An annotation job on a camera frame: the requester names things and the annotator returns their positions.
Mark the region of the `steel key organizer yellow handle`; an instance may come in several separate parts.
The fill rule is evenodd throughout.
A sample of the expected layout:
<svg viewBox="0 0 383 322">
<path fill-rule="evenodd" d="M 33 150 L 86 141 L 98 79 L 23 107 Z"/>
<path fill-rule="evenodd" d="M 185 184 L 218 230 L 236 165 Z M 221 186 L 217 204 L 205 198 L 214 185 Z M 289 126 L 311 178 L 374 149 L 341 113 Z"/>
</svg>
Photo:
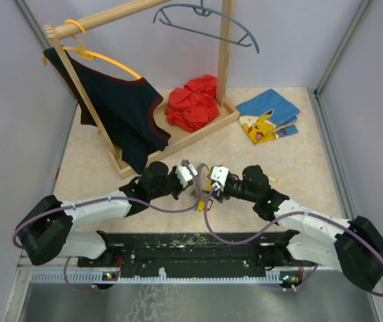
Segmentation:
<svg viewBox="0 0 383 322">
<path fill-rule="evenodd" d="M 205 201 L 207 196 L 212 189 L 211 179 L 209 178 L 210 168 L 205 163 L 197 164 L 197 186 L 195 186 L 190 194 L 196 201 L 197 206 L 195 210 L 198 212 L 203 212 Z"/>
</svg>

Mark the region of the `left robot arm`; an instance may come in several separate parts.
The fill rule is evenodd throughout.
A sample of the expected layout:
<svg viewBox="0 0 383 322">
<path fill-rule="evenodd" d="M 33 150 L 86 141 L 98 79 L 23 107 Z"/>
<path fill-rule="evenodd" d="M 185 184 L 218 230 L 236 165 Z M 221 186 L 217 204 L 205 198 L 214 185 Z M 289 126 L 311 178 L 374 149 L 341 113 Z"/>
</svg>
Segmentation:
<svg viewBox="0 0 383 322">
<path fill-rule="evenodd" d="M 34 266 L 57 257 L 87 258 L 108 266 L 115 261 L 115 248 L 102 232 L 82 232 L 82 227 L 136 215 L 152 207 L 154 199 L 177 199 L 196 180 L 197 169 L 186 160 L 172 169 L 153 162 L 140 176 L 101 197 L 60 201 L 45 196 L 15 228 L 13 245 L 24 250 Z"/>
</svg>

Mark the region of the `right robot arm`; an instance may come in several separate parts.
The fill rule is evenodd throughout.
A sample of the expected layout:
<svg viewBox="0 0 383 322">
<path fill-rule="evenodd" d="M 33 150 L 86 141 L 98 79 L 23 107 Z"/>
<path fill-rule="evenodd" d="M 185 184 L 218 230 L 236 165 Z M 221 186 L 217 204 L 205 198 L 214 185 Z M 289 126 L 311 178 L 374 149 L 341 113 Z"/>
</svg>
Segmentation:
<svg viewBox="0 0 383 322">
<path fill-rule="evenodd" d="M 307 208 L 271 187 L 258 165 L 241 176 L 224 166 L 209 171 L 210 194 L 253 203 L 253 210 L 268 226 L 286 228 L 287 237 L 276 248 L 286 266 L 308 261 L 341 272 L 356 287 L 374 292 L 383 277 L 383 237 L 367 218 L 342 219 Z"/>
</svg>

